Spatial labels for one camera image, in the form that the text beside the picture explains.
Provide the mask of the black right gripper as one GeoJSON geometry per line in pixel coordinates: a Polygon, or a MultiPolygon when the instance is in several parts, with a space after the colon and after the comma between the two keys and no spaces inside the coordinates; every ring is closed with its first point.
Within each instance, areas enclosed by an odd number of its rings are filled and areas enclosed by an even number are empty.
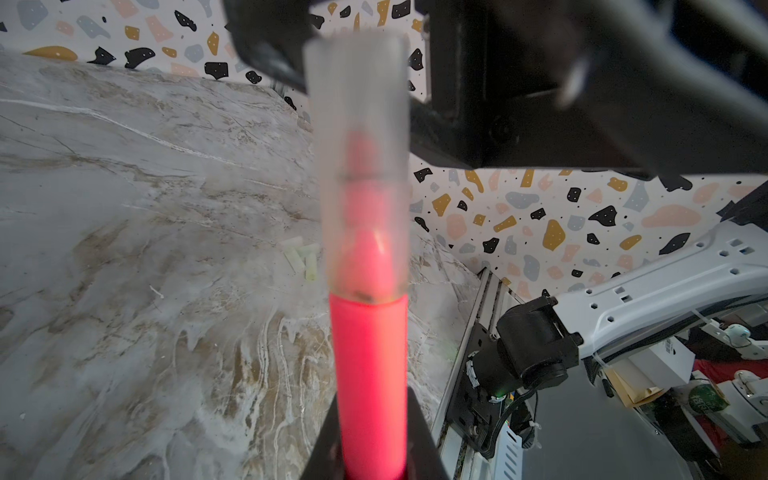
{"type": "Polygon", "coordinates": [[[764,173],[763,1],[418,1],[427,98],[411,149],[444,168],[764,173]]]}

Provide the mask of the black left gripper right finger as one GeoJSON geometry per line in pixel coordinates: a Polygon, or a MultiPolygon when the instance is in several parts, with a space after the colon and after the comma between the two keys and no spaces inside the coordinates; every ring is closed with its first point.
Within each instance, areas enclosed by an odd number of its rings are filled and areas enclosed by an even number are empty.
{"type": "Polygon", "coordinates": [[[405,478],[410,480],[448,480],[440,454],[432,438],[414,390],[409,387],[407,404],[407,456],[405,478]]]}

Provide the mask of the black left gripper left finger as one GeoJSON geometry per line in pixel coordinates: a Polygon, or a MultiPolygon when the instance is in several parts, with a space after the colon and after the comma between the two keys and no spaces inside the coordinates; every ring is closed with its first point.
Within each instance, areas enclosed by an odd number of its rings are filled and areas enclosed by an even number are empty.
{"type": "Polygon", "coordinates": [[[337,413],[328,413],[319,431],[301,480],[343,480],[345,467],[337,413]]]}

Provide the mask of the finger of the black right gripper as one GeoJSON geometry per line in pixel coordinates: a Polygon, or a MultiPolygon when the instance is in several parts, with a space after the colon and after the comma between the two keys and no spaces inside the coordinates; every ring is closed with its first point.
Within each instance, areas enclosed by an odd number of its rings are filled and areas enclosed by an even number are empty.
{"type": "Polygon", "coordinates": [[[226,29],[240,60],[279,83],[307,91],[304,44],[318,35],[311,0],[224,0],[226,29]]]}

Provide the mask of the pink highlighter pen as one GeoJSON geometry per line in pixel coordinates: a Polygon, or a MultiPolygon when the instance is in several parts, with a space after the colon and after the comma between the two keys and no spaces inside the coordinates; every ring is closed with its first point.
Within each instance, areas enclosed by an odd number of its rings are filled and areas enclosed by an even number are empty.
{"type": "Polygon", "coordinates": [[[329,301],[345,476],[401,479],[408,298],[398,184],[376,141],[362,132],[348,137],[342,173],[342,236],[329,301]]]}

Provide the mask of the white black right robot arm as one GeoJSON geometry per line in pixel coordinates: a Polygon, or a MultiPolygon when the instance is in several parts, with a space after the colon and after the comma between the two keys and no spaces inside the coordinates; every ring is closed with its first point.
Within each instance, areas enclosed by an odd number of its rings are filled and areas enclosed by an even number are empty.
{"type": "MultiPolygon", "coordinates": [[[[418,1],[429,97],[410,149],[440,167],[648,173],[767,169],[767,18],[745,1],[418,1]]],[[[580,293],[535,302],[503,345],[525,385],[559,383],[576,357],[612,361],[767,296],[767,190],[696,243],[580,293]]]]}

